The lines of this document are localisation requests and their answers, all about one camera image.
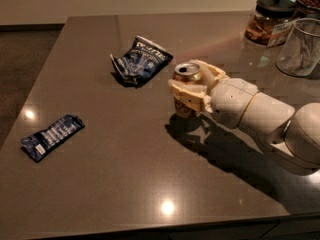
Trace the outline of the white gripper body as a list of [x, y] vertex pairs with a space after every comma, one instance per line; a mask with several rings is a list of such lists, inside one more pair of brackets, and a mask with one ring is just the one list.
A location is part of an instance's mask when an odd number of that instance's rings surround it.
[[205, 111], [215, 122], [229, 129], [238, 127], [249, 103], [259, 92], [253, 85], [240, 78], [220, 80], [205, 97]]

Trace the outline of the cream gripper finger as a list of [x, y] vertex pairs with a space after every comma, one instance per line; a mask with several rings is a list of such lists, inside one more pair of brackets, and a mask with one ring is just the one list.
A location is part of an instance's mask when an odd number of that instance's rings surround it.
[[168, 85], [173, 98], [186, 102], [186, 105], [197, 111], [198, 114], [211, 107], [210, 91], [206, 86], [196, 85], [195, 91], [184, 90], [173, 79], [168, 81]]
[[199, 66], [199, 72], [195, 77], [195, 84], [206, 86], [208, 91], [211, 91], [220, 80], [229, 79], [224, 70], [207, 62], [194, 59], [190, 60], [190, 63]]

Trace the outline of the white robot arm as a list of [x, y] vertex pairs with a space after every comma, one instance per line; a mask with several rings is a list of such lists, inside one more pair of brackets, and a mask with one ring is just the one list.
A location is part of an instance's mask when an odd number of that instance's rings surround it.
[[297, 175], [320, 169], [319, 103], [296, 110], [201, 60], [178, 64], [168, 85], [180, 117], [208, 112], [215, 122], [249, 135], [284, 169]]

